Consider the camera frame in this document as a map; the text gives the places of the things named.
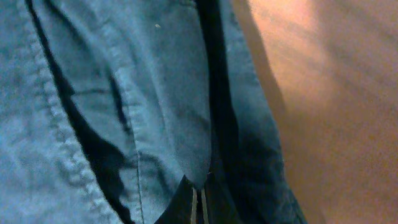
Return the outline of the navy blue shorts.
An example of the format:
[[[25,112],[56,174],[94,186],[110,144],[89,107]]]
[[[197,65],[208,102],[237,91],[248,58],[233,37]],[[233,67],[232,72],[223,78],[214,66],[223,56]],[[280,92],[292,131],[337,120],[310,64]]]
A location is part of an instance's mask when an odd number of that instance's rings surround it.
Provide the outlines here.
[[[1,0],[1,222],[305,223],[229,1]]]

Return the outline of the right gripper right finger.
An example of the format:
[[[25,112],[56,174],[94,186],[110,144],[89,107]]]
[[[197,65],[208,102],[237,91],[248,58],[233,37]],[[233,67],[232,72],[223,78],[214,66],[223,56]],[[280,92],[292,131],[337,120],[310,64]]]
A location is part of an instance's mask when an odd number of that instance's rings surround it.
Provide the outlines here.
[[[200,195],[201,195],[201,204],[202,204],[202,211],[203,211],[203,222],[204,222],[204,224],[209,224],[205,189],[201,189]]]

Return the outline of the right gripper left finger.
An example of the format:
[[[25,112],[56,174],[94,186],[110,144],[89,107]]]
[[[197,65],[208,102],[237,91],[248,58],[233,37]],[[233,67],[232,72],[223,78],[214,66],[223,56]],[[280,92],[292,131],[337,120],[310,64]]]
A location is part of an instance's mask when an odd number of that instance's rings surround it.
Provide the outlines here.
[[[190,215],[190,224],[196,224],[197,223],[197,190],[195,188],[192,188],[192,210],[191,210],[191,215]]]

